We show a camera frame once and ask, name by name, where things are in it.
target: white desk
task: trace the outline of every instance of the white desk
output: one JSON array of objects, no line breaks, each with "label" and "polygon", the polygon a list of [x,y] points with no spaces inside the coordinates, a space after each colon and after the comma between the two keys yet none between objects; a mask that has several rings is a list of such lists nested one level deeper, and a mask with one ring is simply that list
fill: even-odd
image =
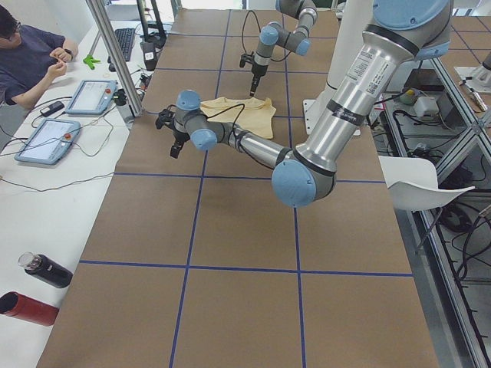
[{"label": "white desk", "polygon": [[[113,22],[115,29],[137,24],[127,21]],[[116,73],[109,72],[107,68],[107,51],[102,38],[93,55],[101,60],[96,64],[95,70],[90,70],[82,62],[96,33],[95,27],[87,33],[79,45],[76,61],[68,65],[66,75],[51,85],[40,103],[56,97],[71,96],[83,79],[117,79]],[[130,73],[144,66],[138,37],[135,39],[131,62],[127,64]],[[137,81],[140,73],[132,76]],[[15,136],[28,137],[33,130],[31,122],[38,114],[38,111],[31,113]],[[78,120],[82,125],[94,119],[66,115],[62,118]],[[117,109],[109,112],[106,118],[114,125],[114,130],[95,157],[85,156],[76,146],[73,146],[67,156],[54,167],[24,165],[15,161],[13,155],[0,156],[0,175],[12,182],[44,189],[112,173],[129,132]],[[110,128],[109,124],[101,119],[96,124],[83,128],[77,143],[87,153],[95,153],[101,147]],[[20,147],[20,143],[13,143],[7,146],[2,154],[16,152]],[[67,288],[57,289],[27,275],[17,266],[18,257],[25,251],[42,253],[75,271],[109,183],[110,177],[106,177],[50,192],[35,192],[0,182],[1,295],[17,291],[57,307],[61,305]],[[0,330],[0,366],[32,368],[38,362],[51,327],[0,315]]]}]

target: cloth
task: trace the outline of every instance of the cloth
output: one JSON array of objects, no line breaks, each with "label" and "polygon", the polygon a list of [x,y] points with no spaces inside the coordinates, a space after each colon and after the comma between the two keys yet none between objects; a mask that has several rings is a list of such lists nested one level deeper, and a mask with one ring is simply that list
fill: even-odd
[{"label": "cloth", "polygon": [[[250,130],[262,138],[268,140],[273,138],[271,119],[273,118],[276,109],[272,106],[270,98],[266,98],[266,100],[263,101],[254,97],[251,97],[248,100],[230,100],[225,97],[219,97],[215,100],[203,101],[201,103],[201,110],[210,117],[240,103],[245,104],[245,109],[237,119],[237,124],[240,125],[241,128]],[[211,118],[210,121],[217,121],[219,123],[232,122],[237,117],[240,109],[240,107],[235,107],[217,117]]]},{"label": "cloth", "polygon": [[49,54],[64,43],[63,36],[29,25],[22,25],[19,32],[22,41],[18,47],[0,48],[0,101],[5,99],[9,105],[15,104],[12,97],[33,88],[48,67],[56,64]]}]

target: white chair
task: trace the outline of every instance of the white chair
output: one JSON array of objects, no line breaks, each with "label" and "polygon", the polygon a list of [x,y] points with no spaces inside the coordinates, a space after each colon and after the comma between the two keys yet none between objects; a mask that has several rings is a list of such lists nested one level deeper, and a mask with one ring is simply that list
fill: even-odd
[{"label": "white chair", "polygon": [[433,223],[417,246],[417,251],[433,230],[440,218],[443,207],[461,194],[474,189],[438,189],[437,170],[427,159],[379,156],[385,182],[389,188],[395,209],[424,211],[439,209]]}]

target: keyboard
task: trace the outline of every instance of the keyboard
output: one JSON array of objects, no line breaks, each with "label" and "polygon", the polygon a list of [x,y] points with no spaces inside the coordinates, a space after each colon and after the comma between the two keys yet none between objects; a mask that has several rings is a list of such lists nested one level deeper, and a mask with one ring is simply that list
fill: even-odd
[{"label": "keyboard", "polygon": [[114,33],[123,52],[124,60],[130,61],[131,51],[133,50],[133,43],[135,41],[135,28],[119,28],[115,29]]}]

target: tablet screen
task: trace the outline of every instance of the tablet screen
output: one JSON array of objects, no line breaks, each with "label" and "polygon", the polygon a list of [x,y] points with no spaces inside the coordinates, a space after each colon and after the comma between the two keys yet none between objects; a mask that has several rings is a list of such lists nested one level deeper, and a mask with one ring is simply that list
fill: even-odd
[{"label": "tablet screen", "polygon": [[96,110],[107,88],[106,81],[89,80],[84,82],[72,104],[72,110]]},{"label": "tablet screen", "polygon": [[19,156],[30,159],[50,159],[54,150],[61,144],[59,139],[63,139],[63,135],[73,128],[71,123],[46,121]]}]

